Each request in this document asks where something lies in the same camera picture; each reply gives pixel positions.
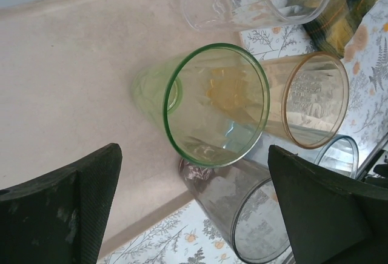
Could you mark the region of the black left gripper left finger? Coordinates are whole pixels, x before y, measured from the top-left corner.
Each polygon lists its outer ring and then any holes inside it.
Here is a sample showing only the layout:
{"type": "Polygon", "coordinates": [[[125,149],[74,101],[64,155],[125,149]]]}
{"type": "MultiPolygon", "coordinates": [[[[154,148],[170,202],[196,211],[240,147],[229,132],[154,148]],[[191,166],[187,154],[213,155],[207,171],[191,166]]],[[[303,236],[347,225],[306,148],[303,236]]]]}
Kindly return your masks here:
{"type": "Polygon", "coordinates": [[[121,164],[110,143],[0,190],[0,264],[96,264],[121,164]]]}

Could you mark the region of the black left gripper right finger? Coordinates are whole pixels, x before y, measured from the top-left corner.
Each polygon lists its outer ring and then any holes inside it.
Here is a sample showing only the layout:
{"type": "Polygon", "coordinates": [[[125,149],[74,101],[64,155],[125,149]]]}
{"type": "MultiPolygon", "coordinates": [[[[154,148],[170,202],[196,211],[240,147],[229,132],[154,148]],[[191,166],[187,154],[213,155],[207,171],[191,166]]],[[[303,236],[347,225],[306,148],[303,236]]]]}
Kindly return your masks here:
{"type": "Polygon", "coordinates": [[[268,166],[296,264],[388,264],[388,166],[359,181],[276,145],[268,166]]]}

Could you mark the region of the blue plastic glass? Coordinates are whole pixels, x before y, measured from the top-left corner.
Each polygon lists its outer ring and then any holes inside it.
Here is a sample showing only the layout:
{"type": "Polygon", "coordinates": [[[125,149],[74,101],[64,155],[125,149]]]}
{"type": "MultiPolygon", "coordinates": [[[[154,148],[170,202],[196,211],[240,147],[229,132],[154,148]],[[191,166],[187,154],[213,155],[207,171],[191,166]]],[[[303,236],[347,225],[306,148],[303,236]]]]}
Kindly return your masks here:
{"type": "Polygon", "coordinates": [[[355,179],[359,162],[359,149],[355,140],[337,134],[320,149],[314,164],[355,179]]]}

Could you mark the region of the tall grey plastic glass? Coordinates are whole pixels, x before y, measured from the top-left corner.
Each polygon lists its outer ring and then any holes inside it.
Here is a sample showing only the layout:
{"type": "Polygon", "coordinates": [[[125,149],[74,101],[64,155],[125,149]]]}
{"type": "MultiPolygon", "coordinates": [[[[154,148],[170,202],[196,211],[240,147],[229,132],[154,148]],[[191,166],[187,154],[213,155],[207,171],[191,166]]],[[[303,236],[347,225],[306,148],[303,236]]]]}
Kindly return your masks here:
{"type": "Polygon", "coordinates": [[[247,264],[267,264],[290,247],[269,169],[241,159],[202,168],[183,159],[179,175],[222,238],[247,264]]]}

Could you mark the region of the pale amber plastic glass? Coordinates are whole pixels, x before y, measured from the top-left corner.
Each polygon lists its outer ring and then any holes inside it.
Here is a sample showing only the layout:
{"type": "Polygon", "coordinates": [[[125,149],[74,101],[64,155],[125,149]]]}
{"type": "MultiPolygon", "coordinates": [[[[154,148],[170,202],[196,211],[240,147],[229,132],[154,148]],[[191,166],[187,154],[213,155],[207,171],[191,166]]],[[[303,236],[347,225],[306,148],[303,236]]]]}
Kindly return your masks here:
{"type": "Polygon", "coordinates": [[[316,149],[338,132],[349,103],[349,78],[328,52],[260,62],[269,83],[265,131],[304,148],[316,149]]]}

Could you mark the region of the beige plastic tray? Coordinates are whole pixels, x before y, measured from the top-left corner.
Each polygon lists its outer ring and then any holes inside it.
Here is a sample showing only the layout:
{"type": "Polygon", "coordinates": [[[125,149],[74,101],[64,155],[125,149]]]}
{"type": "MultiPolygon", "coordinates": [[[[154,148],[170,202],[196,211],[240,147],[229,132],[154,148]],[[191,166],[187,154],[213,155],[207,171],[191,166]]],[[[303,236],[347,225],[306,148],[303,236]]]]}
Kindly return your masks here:
{"type": "Polygon", "coordinates": [[[144,67],[238,32],[198,32],[181,0],[43,0],[0,10],[0,188],[117,143],[122,167],[100,254],[191,200],[179,156],[132,100],[144,67]]]}

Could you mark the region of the green plastic glass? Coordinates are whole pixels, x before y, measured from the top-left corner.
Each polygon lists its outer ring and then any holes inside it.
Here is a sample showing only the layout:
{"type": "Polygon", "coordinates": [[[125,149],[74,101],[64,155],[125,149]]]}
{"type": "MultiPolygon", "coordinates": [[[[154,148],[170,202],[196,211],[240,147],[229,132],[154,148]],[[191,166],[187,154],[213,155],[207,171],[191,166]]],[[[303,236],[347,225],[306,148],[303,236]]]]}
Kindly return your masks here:
{"type": "Polygon", "coordinates": [[[141,70],[131,92],[138,109],[178,154],[206,168],[244,157],[270,113],[262,66],[228,43],[205,45],[141,70]]]}

